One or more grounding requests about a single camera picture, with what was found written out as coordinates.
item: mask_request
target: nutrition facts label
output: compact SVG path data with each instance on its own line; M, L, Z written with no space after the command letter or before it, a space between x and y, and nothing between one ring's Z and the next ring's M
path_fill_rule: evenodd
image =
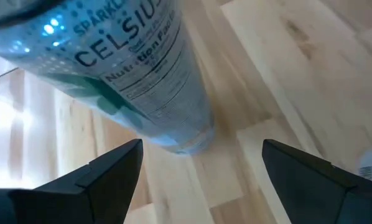
M100 78L160 127L202 125L205 93L179 12L166 1L134 57Z

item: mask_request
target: sparkling celsius can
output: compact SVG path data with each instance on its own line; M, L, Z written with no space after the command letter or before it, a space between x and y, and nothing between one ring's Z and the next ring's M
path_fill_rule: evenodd
M170 152L213 139L177 0L2 0L0 56Z

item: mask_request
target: black object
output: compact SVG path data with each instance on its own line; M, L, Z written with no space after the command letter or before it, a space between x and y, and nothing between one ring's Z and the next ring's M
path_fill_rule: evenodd
M123 223L142 157L136 139L34 190L0 190L0 224Z
M372 224L372 181L274 140L263 160L293 224Z
M20 9L14 7L13 11L0 16L0 29L26 22L57 7L63 2L64 0L34 0Z

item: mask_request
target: silver can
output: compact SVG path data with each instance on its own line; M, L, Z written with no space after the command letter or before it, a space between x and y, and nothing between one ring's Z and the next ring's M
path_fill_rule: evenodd
M0 1L0 56L170 152L214 137L176 0Z

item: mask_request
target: wooden floor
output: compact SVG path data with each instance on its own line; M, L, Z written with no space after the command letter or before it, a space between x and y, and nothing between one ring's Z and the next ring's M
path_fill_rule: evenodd
M290 223L263 139L356 170L372 149L372 0L183 2L217 137L194 157L146 141L126 223ZM137 137L22 70L0 78L0 187L36 187Z

